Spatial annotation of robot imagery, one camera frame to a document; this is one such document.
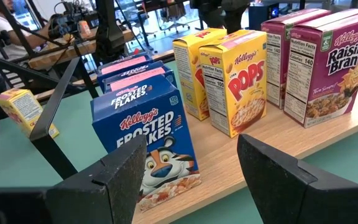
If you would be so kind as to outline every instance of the person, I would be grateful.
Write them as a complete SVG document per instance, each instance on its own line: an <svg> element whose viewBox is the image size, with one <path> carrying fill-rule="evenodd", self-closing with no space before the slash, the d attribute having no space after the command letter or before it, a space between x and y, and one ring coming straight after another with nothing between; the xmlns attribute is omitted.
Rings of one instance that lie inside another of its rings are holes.
<svg viewBox="0 0 358 224"><path fill-rule="evenodd" d="M208 27L224 26L227 34L242 29L242 14L249 4L249 0L190 0L190 7L198 9L200 19L205 21Z"/></svg>
<svg viewBox="0 0 358 224"><path fill-rule="evenodd" d="M13 8L13 0L2 0L5 4L5 6L10 10L11 13L14 13ZM48 22L45 27L40 29L38 31L38 34L48 37L48 29L49 29L50 23ZM19 38L17 37L16 33L13 31L12 26L5 18L4 14L2 13L2 9L0 6L0 32L6 30L9 39L11 41L11 45L7 45L4 47L4 51L9 57L8 60L14 60L17 58L21 58L27 55L27 51L22 46L22 43L20 42ZM44 44L46 41L40 37L37 37L36 35L32 35L24 30L22 30L22 33L24 34L25 38L27 39L29 45L32 49Z"/></svg>

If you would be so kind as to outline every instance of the yellow cereal box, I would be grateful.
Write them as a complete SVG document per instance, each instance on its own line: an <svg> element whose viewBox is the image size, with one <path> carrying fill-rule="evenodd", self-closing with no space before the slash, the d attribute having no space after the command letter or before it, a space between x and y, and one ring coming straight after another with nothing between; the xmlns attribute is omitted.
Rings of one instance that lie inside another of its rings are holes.
<svg viewBox="0 0 358 224"><path fill-rule="evenodd" d="M239 30L200 47L212 125L230 137L266 115L266 40Z"/></svg>
<svg viewBox="0 0 358 224"><path fill-rule="evenodd" d="M186 110L201 121L209 117L209 112L198 49L225 35L225 29L210 28L173 41Z"/></svg>
<svg viewBox="0 0 358 224"><path fill-rule="evenodd" d="M29 137L38 118L42 113L42 107L30 90L10 89L0 94L0 106L5 113L20 126L23 133ZM56 137L59 131L51 124L49 135Z"/></svg>

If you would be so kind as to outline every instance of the teal tabletop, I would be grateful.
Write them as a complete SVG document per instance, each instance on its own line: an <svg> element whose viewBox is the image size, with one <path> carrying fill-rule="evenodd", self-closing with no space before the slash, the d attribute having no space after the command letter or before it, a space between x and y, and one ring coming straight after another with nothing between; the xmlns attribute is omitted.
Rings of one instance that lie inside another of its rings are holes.
<svg viewBox="0 0 358 224"><path fill-rule="evenodd" d="M175 62L167 63L167 66L177 74ZM63 99L53 121L60 131L55 140L77 170L106 155L91 127L90 101L88 92ZM358 183L358 133L307 157L305 161ZM10 119L0 121L0 187L51 186L61 180L16 124ZM245 188L175 223L262 221Z"/></svg>

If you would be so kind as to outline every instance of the person's arm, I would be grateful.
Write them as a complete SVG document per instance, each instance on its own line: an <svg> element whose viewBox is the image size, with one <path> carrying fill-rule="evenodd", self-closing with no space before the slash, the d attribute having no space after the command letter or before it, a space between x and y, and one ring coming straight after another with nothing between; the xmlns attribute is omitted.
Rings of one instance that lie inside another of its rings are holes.
<svg viewBox="0 0 358 224"><path fill-rule="evenodd" d="M38 34L40 34L44 37L49 37L48 36L49 25L50 24L47 23L44 28L42 28L41 30L38 31ZM22 43L20 42L19 38L17 37L16 33L13 30L9 31L8 34L9 34L9 38L10 38L12 44L19 45L19 46L22 45ZM37 37L36 35L28 35L28 36L24 36L24 37L27 39L27 41L30 44L30 47L32 49L34 49L46 42L46 40L44 40L40 37Z"/></svg>

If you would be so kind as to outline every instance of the cereal box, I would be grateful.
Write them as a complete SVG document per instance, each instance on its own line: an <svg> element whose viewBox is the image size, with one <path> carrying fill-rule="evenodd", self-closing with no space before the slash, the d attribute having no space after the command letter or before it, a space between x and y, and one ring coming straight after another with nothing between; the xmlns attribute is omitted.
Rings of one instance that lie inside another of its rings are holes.
<svg viewBox="0 0 358 224"><path fill-rule="evenodd" d="M43 109L30 90L10 89L0 94L0 106L5 113L30 137ZM59 131L51 124L49 135L56 137Z"/></svg>
<svg viewBox="0 0 358 224"><path fill-rule="evenodd" d="M111 152L139 134L147 139L141 210L201 183L180 92L157 75L91 102L93 128Z"/></svg>
<svg viewBox="0 0 358 224"><path fill-rule="evenodd" d="M198 48L225 35L224 29L206 29L173 41L186 110L201 121L207 118L209 113Z"/></svg>
<svg viewBox="0 0 358 224"><path fill-rule="evenodd" d="M239 30L200 47L212 125L230 137L266 115L266 33Z"/></svg>
<svg viewBox="0 0 358 224"><path fill-rule="evenodd" d="M158 61L158 62L154 62L154 63L150 63L147 65L143 65L137 68L134 68L132 70L123 72L121 74L115 75L113 77L104 79L104 93L107 92L111 92L114 88L112 85L112 83L116 83L120 80L123 80L125 78L129 78L129 77L133 77L135 75L141 75L143 77L149 78L151 76L154 75L164 75L165 78L173 84L173 86L177 87L177 83L175 80L175 74L173 73L173 71L168 68L167 66L164 65L164 63L162 63L162 61Z"/></svg>
<svg viewBox="0 0 358 224"><path fill-rule="evenodd" d="M295 26L284 112L304 127L352 110L358 91L358 9Z"/></svg>
<svg viewBox="0 0 358 224"><path fill-rule="evenodd" d="M280 109L284 107L292 27L329 13L324 9L304 9L262 23L262 31L267 33L267 100Z"/></svg>
<svg viewBox="0 0 358 224"><path fill-rule="evenodd" d="M97 74L99 86L104 92L103 80L105 78L112 77L113 75L117 75L152 62L153 59L148 55L148 53L143 52L102 65L98 68Z"/></svg>

